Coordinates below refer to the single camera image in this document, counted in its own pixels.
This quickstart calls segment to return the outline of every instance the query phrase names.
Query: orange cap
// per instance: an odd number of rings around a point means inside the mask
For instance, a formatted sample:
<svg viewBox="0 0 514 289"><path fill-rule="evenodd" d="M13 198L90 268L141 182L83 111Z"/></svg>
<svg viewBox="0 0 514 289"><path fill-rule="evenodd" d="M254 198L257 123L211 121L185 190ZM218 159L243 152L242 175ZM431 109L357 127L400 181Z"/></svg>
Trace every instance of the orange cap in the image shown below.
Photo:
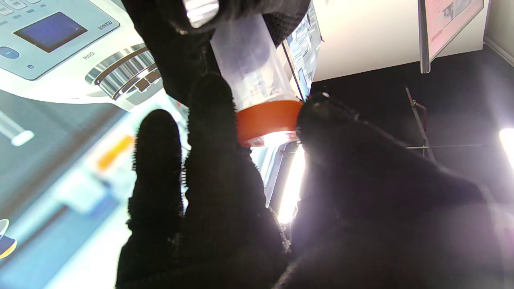
<svg viewBox="0 0 514 289"><path fill-rule="evenodd" d="M276 146L297 140L296 124L303 102L279 100L237 113L237 139L245 147Z"/></svg>

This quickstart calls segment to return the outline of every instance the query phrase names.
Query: black glove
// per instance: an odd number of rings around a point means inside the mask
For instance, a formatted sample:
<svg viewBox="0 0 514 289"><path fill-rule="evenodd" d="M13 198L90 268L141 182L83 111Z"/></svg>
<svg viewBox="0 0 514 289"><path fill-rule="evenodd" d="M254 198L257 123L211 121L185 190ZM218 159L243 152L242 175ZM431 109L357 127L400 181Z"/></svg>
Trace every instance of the black glove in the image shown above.
<svg viewBox="0 0 514 289"><path fill-rule="evenodd" d="M299 25L310 4L310 0L219 0L217 16L195 29L189 24L182 0L122 1L157 63L166 93L184 105L188 105L198 77L219 72L209 44L217 25L263 14L278 46Z"/></svg>
<svg viewBox="0 0 514 289"><path fill-rule="evenodd" d="M229 96L214 75L192 95L185 217L176 125L163 111L141 124L117 287L503 288L487 193L321 95L298 119L306 171L286 269Z"/></svg>
<svg viewBox="0 0 514 289"><path fill-rule="evenodd" d="M142 122L129 200L132 236L123 247L118 288L269 288L287 265L288 244L250 150L237 143L230 87L217 75L195 84L182 216L180 141L170 114Z"/></svg>

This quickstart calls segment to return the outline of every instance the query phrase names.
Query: display screen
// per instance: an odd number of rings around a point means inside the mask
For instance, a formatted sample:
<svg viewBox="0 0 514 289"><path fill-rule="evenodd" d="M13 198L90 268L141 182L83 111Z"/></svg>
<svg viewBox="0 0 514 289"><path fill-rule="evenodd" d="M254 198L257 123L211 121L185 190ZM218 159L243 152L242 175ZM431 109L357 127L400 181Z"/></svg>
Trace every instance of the display screen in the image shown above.
<svg viewBox="0 0 514 289"><path fill-rule="evenodd" d="M62 12L57 12L14 34L50 53L85 32L87 29Z"/></svg>

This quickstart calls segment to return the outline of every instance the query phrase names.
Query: metal knob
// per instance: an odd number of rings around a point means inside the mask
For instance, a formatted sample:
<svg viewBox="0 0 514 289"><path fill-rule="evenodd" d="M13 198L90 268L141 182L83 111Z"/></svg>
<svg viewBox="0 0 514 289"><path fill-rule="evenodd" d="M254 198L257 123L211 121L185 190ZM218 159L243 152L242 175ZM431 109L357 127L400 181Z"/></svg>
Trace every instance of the metal knob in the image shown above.
<svg viewBox="0 0 514 289"><path fill-rule="evenodd" d="M88 72L85 80L117 100L144 92L161 77L152 54L142 43L109 56Z"/></svg>

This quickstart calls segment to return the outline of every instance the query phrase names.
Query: orange object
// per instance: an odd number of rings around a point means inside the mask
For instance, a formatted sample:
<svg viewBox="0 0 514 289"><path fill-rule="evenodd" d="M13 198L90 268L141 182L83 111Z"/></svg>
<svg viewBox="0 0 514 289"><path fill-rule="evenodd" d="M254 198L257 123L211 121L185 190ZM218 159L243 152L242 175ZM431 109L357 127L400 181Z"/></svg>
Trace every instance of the orange object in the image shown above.
<svg viewBox="0 0 514 289"><path fill-rule="evenodd" d="M245 147L276 146L298 139L296 123L303 102L279 100L237 113L237 139Z"/></svg>
<svg viewBox="0 0 514 289"><path fill-rule="evenodd" d="M128 149L134 143L133 136L125 136L114 147L107 151L98 161L98 168L105 171L110 167L120 153Z"/></svg>

